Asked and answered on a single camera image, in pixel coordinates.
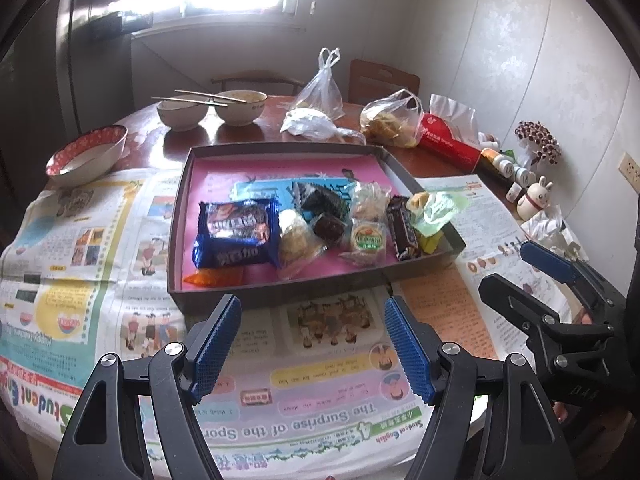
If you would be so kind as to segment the light green snack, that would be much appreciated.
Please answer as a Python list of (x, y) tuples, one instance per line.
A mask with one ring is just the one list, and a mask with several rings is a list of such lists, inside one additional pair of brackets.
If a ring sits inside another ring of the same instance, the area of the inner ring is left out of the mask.
[(416, 193), (406, 203), (411, 225), (425, 237), (437, 234), (467, 206), (465, 196), (449, 192)]

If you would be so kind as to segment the clear pastry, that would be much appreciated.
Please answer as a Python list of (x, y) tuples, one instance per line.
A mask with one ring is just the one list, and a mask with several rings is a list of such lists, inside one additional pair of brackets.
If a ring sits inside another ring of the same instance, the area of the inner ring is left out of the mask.
[(280, 243), (278, 277), (292, 280), (326, 250), (324, 241), (296, 209), (279, 212)]

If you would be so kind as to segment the newspaper left sheet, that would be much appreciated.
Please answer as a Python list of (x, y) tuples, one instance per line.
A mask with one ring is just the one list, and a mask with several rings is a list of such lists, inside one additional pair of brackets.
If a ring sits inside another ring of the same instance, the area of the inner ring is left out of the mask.
[(140, 420), (166, 477), (154, 411), (190, 408), (227, 479), (351, 479), (410, 457), (432, 410), (383, 321), (382, 287), (223, 308), (191, 336), (166, 289), (177, 182), (119, 174), (29, 205), (1, 257), (1, 400), (57, 446), (83, 393), (105, 411), (140, 365)]

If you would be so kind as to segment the Snickers chocolate bar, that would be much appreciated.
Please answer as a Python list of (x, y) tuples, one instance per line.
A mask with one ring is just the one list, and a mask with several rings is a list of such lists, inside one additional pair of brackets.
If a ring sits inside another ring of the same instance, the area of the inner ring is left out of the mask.
[(395, 195), (386, 206), (390, 237), (394, 244), (396, 258), (399, 261), (412, 260), (421, 255), (416, 230), (411, 225), (410, 214), (406, 207), (407, 202), (407, 197)]

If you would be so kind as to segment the black triangular snack pack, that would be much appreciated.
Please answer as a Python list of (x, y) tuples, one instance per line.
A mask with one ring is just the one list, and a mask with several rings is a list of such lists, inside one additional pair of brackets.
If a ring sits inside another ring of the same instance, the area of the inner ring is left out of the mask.
[(346, 219), (346, 200), (325, 185), (294, 181), (292, 192), (294, 207), (306, 220), (322, 214), (330, 214), (341, 221)]

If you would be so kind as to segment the wooden chopstick on left bowl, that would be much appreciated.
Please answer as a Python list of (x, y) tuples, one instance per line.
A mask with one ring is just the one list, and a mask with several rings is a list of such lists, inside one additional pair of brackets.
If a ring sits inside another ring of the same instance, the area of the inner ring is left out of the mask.
[(224, 104), (216, 101), (200, 101), (200, 100), (191, 100), (191, 99), (183, 99), (183, 98), (170, 98), (169, 96), (152, 96), (151, 98), (154, 101), (158, 102), (176, 102), (176, 103), (186, 103), (193, 105), (201, 105), (201, 106), (213, 106), (213, 107), (228, 107), (228, 104)]

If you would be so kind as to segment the white rabbit figurine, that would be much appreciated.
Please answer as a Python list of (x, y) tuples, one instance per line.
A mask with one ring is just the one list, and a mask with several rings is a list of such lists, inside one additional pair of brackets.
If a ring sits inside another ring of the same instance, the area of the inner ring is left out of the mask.
[(516, 203), (516, 213), (521, 220), (530, 220), (548, 206), (552, 186), (553, 183), (545, 176), (541, 176), (537, 182), (529, 185)]

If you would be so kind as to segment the blue Oreo cookie pack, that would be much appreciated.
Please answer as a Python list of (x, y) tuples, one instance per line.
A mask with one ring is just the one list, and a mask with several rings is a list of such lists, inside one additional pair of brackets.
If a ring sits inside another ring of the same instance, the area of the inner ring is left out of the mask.
[(270, 263), (280, 266), (279, 203), (275, 197), (200, 203), (192, 262), (198, 269)]

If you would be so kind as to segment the tied clear plastic bag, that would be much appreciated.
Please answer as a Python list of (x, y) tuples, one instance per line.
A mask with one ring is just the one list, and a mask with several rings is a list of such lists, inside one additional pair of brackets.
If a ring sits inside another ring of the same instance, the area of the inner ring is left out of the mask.
[(306, 86), (300, 90), (292, 104), (292, 110), (312, 108), (332, 120), (344, 116), (343, 98), (333, 78), (333, 67), (341, 61), (341, 50), (322, 48), (318, 55), (318, 70)]

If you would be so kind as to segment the yellow snack packet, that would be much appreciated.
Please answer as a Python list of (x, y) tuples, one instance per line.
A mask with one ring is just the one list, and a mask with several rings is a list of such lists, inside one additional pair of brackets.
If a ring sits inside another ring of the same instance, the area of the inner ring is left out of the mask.
[(419, 247), (421, 249), (421, 252), (424, 253), (424, 255), (434, 254), (443, 236), (444, 236), (444, 233), (442, 231), (438, 231), (437, 233), (431, 236), (425, 236), (420, 232), (416, 232), (416, 237), (418, 238)]

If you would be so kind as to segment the round green label pastry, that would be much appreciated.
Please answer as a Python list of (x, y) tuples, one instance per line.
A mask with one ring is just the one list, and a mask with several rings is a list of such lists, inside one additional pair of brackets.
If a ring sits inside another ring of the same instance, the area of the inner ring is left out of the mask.
[(355, 266), (380, 266), (387, 252), (387, 229), (382, 221), (352, 218), (348, 244), (340, 257)]

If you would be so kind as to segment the clear round cake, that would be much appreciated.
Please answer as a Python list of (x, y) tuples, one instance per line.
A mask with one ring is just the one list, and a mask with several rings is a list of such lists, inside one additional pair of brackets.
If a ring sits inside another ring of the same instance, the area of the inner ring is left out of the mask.
[(386, 208), (392, 190), (378, 182), (356, 182), (350, 189), (349, 217), (382, 223), (386, 219)]

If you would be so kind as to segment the grey cardboard tray box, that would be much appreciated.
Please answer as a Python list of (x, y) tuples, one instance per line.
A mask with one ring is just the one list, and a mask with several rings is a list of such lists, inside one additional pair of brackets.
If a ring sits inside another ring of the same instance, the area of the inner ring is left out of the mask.
[(224, 295), (279, 307), (417, 278), (464, 243), (451, 224), (424, 252), (406, 198), (420, 184), (385, 148), (339, 143), (200, 146), (171, 220), (167, 290), (206, 316)]

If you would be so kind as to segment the newspaper right sheet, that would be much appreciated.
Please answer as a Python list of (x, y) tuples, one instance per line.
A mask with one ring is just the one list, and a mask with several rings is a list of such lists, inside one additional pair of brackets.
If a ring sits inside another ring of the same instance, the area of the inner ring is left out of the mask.
[(502, 360), (521, 353), (535, 362), (526, 335), (480, 300), (482, 278), (498, 273), (555, 311), (563, 323), (572, 320), (570, 303), (555, 282), (520, 256), (524, 232), (508, 208), (477, 176), (419, 181), (428, 192), (444, 191), (468, 201), (452, 219), (465, 248), (446, 268), (394, 284), (418, 321), (430, 324), (443, 341), (460, 344), (473, 356)]

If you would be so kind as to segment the dark brown cake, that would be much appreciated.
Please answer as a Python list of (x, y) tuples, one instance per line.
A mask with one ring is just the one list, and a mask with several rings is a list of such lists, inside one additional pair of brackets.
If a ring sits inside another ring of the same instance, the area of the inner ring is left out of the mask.
[(327, 212), (322, 212), (314, 217), (310, 226), (314, 235), (328, 247), (340, 244), (346, 232), (346, 223), (335, 217), (334, 214)]

